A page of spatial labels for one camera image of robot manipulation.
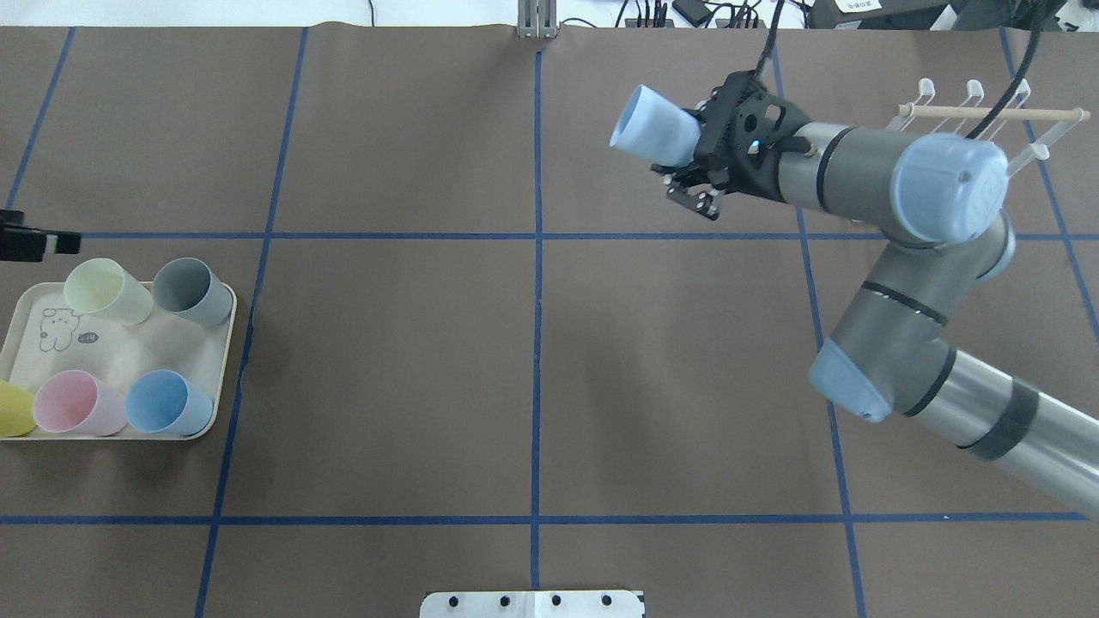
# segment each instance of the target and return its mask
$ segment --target cartoon drawing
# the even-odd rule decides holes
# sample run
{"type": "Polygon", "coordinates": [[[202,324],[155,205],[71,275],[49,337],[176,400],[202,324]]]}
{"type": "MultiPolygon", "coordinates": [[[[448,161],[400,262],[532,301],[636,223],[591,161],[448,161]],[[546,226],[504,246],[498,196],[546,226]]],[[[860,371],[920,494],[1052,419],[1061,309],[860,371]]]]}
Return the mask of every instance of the cartoon drawing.
{"type": "Polygon", "coordinates": [[[68,350],[79,324],[80,316],[71,309],[43,309],[38,349],[43,352],[68,350]]]}

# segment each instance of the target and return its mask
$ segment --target blue cup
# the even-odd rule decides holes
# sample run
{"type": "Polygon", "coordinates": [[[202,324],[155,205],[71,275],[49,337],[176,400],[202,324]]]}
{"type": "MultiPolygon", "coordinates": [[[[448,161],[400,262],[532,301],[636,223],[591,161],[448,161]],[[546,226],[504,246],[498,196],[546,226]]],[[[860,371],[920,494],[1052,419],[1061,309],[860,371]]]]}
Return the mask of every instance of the blue cup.
{"type": "Polygon", "coordinates": [[[144,433],[193,435],[213,417],[213,400],[169,369],[143,375],[126,395],[126,421],[144,433]]]}
{"type": "Polygon", "coordinates": [[[643,161],[682,167],[695,157],[702,126],[647,86],[639,86],[622,110],[610,146],[643,161]]]}

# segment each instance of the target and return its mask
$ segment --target white tray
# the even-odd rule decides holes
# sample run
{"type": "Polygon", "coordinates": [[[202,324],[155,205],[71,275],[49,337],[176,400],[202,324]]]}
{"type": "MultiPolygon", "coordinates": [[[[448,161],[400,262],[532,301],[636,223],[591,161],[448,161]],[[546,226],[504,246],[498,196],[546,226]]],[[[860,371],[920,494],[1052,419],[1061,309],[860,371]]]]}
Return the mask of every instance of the white tray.
{"type": "Polygon", "coordinates": [[[146,373],[173,369],[213,399],[213,416],[193,435],[142,433],[126,426],[104,437],[49,433],[35,428],[26,435],[0,437],[0,440],[193,440],[209,431],[218,418],[236,318],[233,288],[225,286],[233,295],[233,310],[227,320],[215,327],[196,324],[155,305],[147,320],[125,327],[75,314],[65,302],[64,287],[60,283],[38,284],[19,298],[0,351],[0,379],[37,393],[60,372],[84,369],[125,395],[146,373]]]}

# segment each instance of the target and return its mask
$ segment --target pink cup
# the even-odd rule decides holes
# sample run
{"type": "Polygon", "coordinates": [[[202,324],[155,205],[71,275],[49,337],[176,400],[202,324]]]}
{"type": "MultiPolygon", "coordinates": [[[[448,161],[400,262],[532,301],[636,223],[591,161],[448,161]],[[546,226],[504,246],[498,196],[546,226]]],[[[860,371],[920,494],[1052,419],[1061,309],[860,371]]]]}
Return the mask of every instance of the pink cup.
{"type": "Polygon", "coordinates": [[[62,372],[34,397],[34,422],[53,433],[110,435],[126,426],[125,398],[88,372],[62,372]]]}

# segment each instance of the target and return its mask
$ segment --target yellow cup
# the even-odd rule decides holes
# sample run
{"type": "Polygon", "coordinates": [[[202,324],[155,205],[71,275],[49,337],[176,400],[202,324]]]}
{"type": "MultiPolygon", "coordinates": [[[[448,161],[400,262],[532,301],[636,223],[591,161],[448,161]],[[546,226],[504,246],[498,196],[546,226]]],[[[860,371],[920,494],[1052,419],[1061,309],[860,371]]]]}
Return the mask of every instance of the yellow cup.
{"type": "Polygon", "coordinates": [[[34,429],[33,406],[34,395],[0,379],[0,435],[12,438],[34,429]]]}

